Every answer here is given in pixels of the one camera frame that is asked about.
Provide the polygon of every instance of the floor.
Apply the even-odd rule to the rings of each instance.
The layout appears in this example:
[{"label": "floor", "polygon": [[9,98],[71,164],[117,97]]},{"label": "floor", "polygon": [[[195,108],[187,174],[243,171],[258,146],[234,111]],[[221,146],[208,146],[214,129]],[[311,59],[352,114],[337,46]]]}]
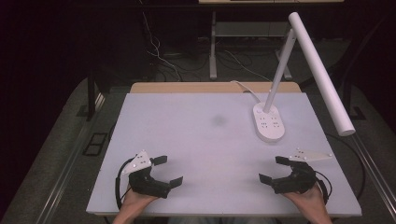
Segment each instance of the floor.
[{"label": "floor", "polygon": [[[193,56],[167,49],[163,59],[168,63],[153,58],[156,66],[151,81],[173,82],[180,78],[189,82],[272,80],[277,67],[274,52],[283,41],[278,38],[219,39],[217,80],[209,79],[208,40],[199,39],[198,43]],[[314,44],[323,63],[330,68],[342,56],[349,42],[335,39],[315,41]],[[288,66],[293,82],[303,83],[312,76],[298,45],[290,56]],[[1,223],[106,223],[105,218],[88,214],[85,209],[129,89],[129,86],[116,82],[109,93],[99,94],[97,112],[91,121],[86,121],[86,80],[76,87]],[[375,181],[357,156],[354,139],[336,136],[315,84],[304,87],[302,91],[307,92],[350,186],[359,195],[362,217],[339,218],[334,223],[394,223],[395,218],[378,193]],[[393,150],[396,147],[395,134],[357,88],[352,91],[352,106],[358,139],[369,151],[389,187],[396,189],[396,180],[392,175],[396,168],[393,162],[396,158],[396,151]],[[357,111],[361,111],[362,116],[358,116]],[[89,141],[98,134],[106,137],[100,153],[97,156],[83,155]],[[301,217],[280,217],[279,220],[285,224],[306,223]]]}]

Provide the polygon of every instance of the metal rail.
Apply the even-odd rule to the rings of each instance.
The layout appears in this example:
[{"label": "metal rail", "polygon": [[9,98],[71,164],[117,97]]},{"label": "metal rail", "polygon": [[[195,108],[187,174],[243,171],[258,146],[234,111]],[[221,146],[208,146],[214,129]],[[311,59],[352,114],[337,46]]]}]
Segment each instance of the metal rail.
[{"label": "metal rail", "polygon": [[370,153],[367,151],[367,148],[364,146],[363,142],[359,138],[358,134],[352,134],[350,136],[352,141],[357,147],[357,153],[361,157],[361,161],[364,164],[364,167],[367,171],[367,174],[373,180],[373,183],[378,190],[379,195],[385,203],[385,206],[388,208],[390,215],[393,217],[393,220],[396,223],[396,197],[393,193],[392,189],[389,187],[387,181],[384,176],[378,170],[378,167],[375,165],[373,158]]},{"label": "metal rail", "polygon": [[[100,109],[102,108],[103,103],[105,102],[105,97],[99,93],[98,97],[96,98],[96,111],[99,112]],[[98,113],[95,113],[91,119],[91,121],[87,121],[81,128],[81,131],[78,134],[77,141],[71,151],[71,154],[69,158],[67,159],[66,164],[64,165],[64,168],[61,171],[61,174],[59,175],[58,179],[55,182],[55,185],[53,186],[49,197],[47,199],[46,204],[44,205],[44,208],[41,210],[41,213],[36,220],[36,224],[49,224],[53,214],[56,211],[56,208],[58,207],[59,201],[62,199],[62,195],[64,194],[64,190],[73,174],[73,169],[74,169],[74,164],[78,158],[78,155],[80,154],[81,150],[84,148],[84,143],[86,139],[88,138],[88,135],[92,129],[93,124],[97,120]]]}]

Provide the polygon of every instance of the black cable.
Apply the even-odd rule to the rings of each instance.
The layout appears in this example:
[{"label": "black cable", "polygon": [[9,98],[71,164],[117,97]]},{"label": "black cable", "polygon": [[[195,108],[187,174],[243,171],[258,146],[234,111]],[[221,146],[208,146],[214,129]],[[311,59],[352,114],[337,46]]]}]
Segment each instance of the black cable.
[{"label": "black cable", "polygon": [[176,67],[178,67],[178,68],[180,68],[181,70],[184,70],[184,71],[189,71],[189,72],[190,71],[198,71],[198,70],[201,70],[201,69],[203,69],[205,67],[205,65],[206,65],[208,60],[209,60],[209,57],[205,57],[204,63],[202,65],[196,67],[196,68],[184,68],[184,67],[182,67],[182,66],[180,66],[180,65],[178,65],[176,63],[172,63],[172,65],[174,65],[174,66],[176,66]]},{"label": "black cable", "polygon": [[318,171],[315,171],[315,173],[317,173],[317,174],[323,176],[323,177],[327,180],[327,183],[329,183],[330,191],[329,191],[329,193],[327,194],[327,198],[330,198],[330,196],[332,195],[332,183],[330,182],[329,178],[327,178],[326,175],[324,175],[323,173],[318,172]]},{"label": "black cable", "polygon": [[122,194],[121,199],[123,199],[123,198],[125,197],[126,193],[128,193],[128,191],[131,190],[131,189],[132,189],[132,188],[128,188],[128,189],[125,191],[125,193]]},{"label": "black cable", "polygon": [[113,126],[111,126],[110,131],[108,131],[108,140],[111,140],[111,136],[113,136],[114,129],[116,128],[117,122],[114,122]]},{"label": "black cable", "polygon": [[350,144],[346,143],[344,140],[342,140],[342,139],[338,138],[337,136],[334,136],[334,135],[332,135],[330,133],[325,133],[325,134],[330,136],[330,137],[332,137],[333,139],[343,143],[346,147],[348,147],[353,152],[353,154],[358,159],[359,164],[361,166],[361,175],[362,175],[362,177],[361,177],[361,189],[358,191],[358,194],[356,196],[356,198],[359,199],[361,197],[361,195],[363,194],[363,191],[364,191],[364,188],[365,188],[365,183],[366,183],[366,169],[364,168],[363,161],[361,161],[361,157],[358,155],[358,153],[355,151],[355,149]]},{"label": "black cable", "polygon": [[121,196],[120,196],[120,176],[122,173],[122,169],[133,160],[134,158],[129,159],[126,161],[121,168],[119,169],[119,173],[117,174],[116,178],[116,184],[115,184],[115,192],[116,192],[116,202],[117,202],[117,207],[120,209],[122,207],[122,201],[121,201]]},{"label": "black cable", "polygon": [[106,223],[106,224],[111,224],[111,222],[108,220],[107,217],[104,217],[104,219],[105,219],[105,223]]}]

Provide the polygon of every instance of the lamp arm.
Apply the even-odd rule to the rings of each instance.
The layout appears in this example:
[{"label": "lamp arm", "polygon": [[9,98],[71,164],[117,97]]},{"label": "lamp arm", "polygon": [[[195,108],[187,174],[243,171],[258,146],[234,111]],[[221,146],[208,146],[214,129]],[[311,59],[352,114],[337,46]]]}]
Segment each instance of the lamp arm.
[{"label": "lamp arm", "polygon": [[350,120],[349,115],[347,114],[332,81],[330,80],[323,62],[319,58],[318,52],[316,51],[308,32],[305,30],[298,13],[291,13],[289,15],[289,21],[295,35],[297,36],[311,72],[314,75],[314,79],[318,84],[320,94],[322,95],[327,109],[330,112],[338,134],[340,136],[353,134],[356,131],[352,121]]}]

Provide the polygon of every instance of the dark background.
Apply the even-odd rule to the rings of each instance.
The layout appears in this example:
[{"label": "dark background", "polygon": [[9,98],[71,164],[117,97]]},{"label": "dark background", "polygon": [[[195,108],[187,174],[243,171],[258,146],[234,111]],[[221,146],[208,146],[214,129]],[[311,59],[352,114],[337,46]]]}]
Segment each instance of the dark background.
[{"label": "dark background", "polygon": [[[227,9],[219,17],[276,21],[298,10],[314,38],[350,39],[348,51],[332,71],[333,78],[347,78],[360,87],[395,131],[396,12],[392,2],[346,0],[342,7],[278,7],[249,13]],[[167,48],[193,55],[196,38],[210,34],[209,10],[154,10],[148,15],[153,32]],[[59,0],[1,1],[0,218],[81,80],[94,73],[100,91],[108,91],[115,82],[149,80],[145,33],[141,14],[128,7],[74,7],[71,1]]]}]

